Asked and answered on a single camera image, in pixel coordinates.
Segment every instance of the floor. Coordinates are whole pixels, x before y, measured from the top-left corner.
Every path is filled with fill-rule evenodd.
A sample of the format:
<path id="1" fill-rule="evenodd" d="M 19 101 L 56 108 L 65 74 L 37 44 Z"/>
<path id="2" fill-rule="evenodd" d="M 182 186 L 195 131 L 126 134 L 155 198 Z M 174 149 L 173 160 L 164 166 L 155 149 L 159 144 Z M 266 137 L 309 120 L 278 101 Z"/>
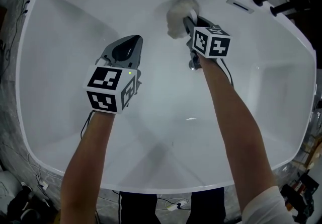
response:
<path id="1" fill-rule="evenodd" d="M 21 11 L 23 1 L 26 0 L 0 0 L 0 5 L 8 9 L 0 39 L 2 39 L 7 46 L 11 44 L 15 36 L 15 25 L 17 17 Z M 279 5 L 285 0 L 271 0 L 273 5 Z M 17 35 L 12 44 L 10 65 L 2 78 L 0 84 L 0 160 L 3 166 L 12 172 L 19 181 L 24 181 L 32 187 L 35 194 L 40 198 L 50 198 L 56 208 L 60 208 L 60 185 L 61 176 L 56 176 L 53 173 L 40 168 L 33 159 L 29 156 L 27 149 L 22 140 L 19 122 L 16 112 L 15 100 L 15 70 L 17 50 L 19 44 L 19 36 L 23 26 L 24 18 L 21 17 L 17 21 Z M 4 55 L 0 56 L 0 62 L 4 61 Z M 7 65 L 7 61 L 0 66 L 1 72 Z M 292 164 L 287 164 L 274 171 L 277 182 L 281 186 L 294 178 L 296 178 L 298 168 Z M 46 190 L 46 195 L 42 194 L 37 188 L 37 181 L 35 175 L 41 176 L 49 187 Z M 191 194 L 168 194 L 159 195 L 159 197 L 172 199 L 175 198 L 190 199 Z M 238 201 L 236 197 L 235 187 L 229 186 L 225 188 L 225 206 L 227 212 L 227 219 L 233 219 L 240 215 Z M 111 190 L 101 189 L 98 202 L 97 211 L 100 215 L 102 223 L 118 223 L 118 195 Z M 168 211 L 165 208 L 165 202 L 159 200 L 157 204 L 156 214 L 161 223 L 186 223 L 190 214 L 186 210 Z"/>

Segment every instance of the sponge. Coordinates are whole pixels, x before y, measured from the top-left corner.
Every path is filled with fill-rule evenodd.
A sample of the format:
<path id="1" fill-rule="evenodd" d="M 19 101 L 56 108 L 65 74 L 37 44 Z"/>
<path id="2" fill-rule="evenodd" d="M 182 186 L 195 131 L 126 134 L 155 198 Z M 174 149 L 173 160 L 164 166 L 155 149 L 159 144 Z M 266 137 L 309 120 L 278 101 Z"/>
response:
<path id="1" fill-rule="evenodd" d="M 187 35 L 183 18 L 190 17 L 197 23 L 199 4 L 196 0 L 177 0 L 167 12 L 168 35 L 173 39 Z"/>

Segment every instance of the forearm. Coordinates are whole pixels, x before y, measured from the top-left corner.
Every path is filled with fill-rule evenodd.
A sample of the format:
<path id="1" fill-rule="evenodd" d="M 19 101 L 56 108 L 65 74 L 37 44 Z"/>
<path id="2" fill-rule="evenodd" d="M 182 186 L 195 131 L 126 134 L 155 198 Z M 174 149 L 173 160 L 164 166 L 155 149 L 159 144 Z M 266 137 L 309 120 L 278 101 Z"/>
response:
<path id="1" fill-rule="evenodd" d="M 61 208 L 93 211 L 100 190 L 114 114 L 95 113 L 65 172 Z"/>
<path id="2" fill-rule="evenodd" d="M 248 108 L 216 64 L 204 58 L 200 62 L 243 210 L 258 194 L 275 185 L 274 176 L 260 130 Z"/>

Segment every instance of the white sleeve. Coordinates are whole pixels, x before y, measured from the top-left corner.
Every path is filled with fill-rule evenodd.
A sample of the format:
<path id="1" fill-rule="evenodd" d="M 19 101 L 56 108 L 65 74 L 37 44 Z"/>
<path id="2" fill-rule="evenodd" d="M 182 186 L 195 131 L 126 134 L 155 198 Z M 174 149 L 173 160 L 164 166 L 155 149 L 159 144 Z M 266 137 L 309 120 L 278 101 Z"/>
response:
<path id="1" fill-rule="evenodd" d="M 270 187 L 249 202 L 241 217 L 243 224 L 294 224 L 277 186 Z"/>

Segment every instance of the person's legs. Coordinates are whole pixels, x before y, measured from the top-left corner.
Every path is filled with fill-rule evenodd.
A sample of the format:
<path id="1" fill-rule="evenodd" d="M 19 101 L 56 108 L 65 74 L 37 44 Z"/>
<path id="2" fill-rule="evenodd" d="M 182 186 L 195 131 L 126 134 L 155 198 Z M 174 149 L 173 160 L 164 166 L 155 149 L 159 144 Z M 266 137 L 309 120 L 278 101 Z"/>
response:
<path id="1" fill-rule="evenodd" d="M 223 224 L 226 218 L 224 188 L 195 192 L 191 195 L 191 212 L 187 224 Z"/>
<path id="2" fill-rule="evenodd" d="M 120 192 L 122 196 L 122 224 L 149 223 L 160 224 L 155 215 L 156 194 L 134 194 Z"/>

